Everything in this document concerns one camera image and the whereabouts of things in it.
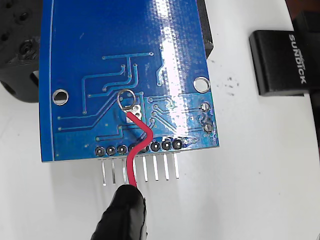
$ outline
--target silver pin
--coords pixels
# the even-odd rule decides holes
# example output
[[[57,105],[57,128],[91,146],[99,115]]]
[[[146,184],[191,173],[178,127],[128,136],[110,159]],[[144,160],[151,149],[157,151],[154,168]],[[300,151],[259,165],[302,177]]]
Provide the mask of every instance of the silver pin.
[[[136,160],[133,159],[133,174],[134,174],[134,178],[135,178],[135,182],[137,183],[137,169],[136,169]]]
[[[126,166],[126,160],[122,158],[122,174],[123,174],[123,182],[127,183],[127,166]]]
[[[103,186],[107,186],[105,160],[103,159],[101,161],[101,167],[102,167],[102,183],[103,183]]]
[[[169,169],[168,169],[167,154],[163,155],[163,161],[164,161],[165,179],[168,181],[169,180]]]
[[[145,156],[142,157],[142,161],[143,161],[144,180],[148,182],[147,162],[146,162]]]
[[[174,169],[175,169],[175,177],[179,178],[179,167],[178,167],[178,157],[177,154],[173,154],[173,160],[174,160]]]
[[[156,181],[159,181],[157,157],[156,157],[155,155],[153,155],[153,166],[154,166],[154,176],[155,176],[155,180],[156,180]]]
[[[113,159],[111,159],[111,165],[112,165],[112,183],[116,184],[115,161]]]

